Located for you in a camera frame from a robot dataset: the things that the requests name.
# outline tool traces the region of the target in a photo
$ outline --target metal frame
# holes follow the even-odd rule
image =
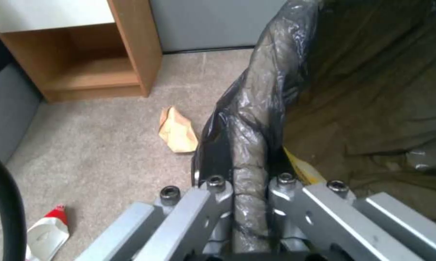
[[[134,203],[77,260],[207,260],[231,237],[233,195],[220,176],[183,198],[165,187],[155,206]],[[436,224],[385,193],[356,199],[341,181],[303,187],[284,173],[269,183],[269,204],[280,243],[298,253],[271,259],[316,257],[314,247],[329,260],[436,260]]]

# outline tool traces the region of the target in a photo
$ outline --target white cabinet top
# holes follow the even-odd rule
[[[0,32],[113,23],[107,0],[0,0]]]

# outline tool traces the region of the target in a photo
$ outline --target wooden shelf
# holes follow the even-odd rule
[[[44,91],[101,89],[139,85],[128,57],[82,61],[56,76]]]
[[[0,32],[48,102],[150,93],[162,52],[149,1],[108,3],[115,23]]]

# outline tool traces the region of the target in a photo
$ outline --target gray couch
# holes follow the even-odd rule
[[[0,160],[15,151],[39,106],[41,95],[0,41]]]

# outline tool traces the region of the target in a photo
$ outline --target garbage bag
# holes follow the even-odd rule
[[[295,173],[283,145],[326,179],[343,179],[360,195],[391,192],[427,215],[425,202],[410,199],[436,193],[430,144],[436,0],[289,0],[216,103],[192,184],[211,175],[233,182],[233,251],[270,251],[266,185]],[[410,187],[397,196],[394,185]]]
[[[355,17],[358,31],[345,28],[361,6],[320,15],[312,84],[287,109],[283,144],[357,196],[387,192],[436,222],[436,1],[385,5]]]

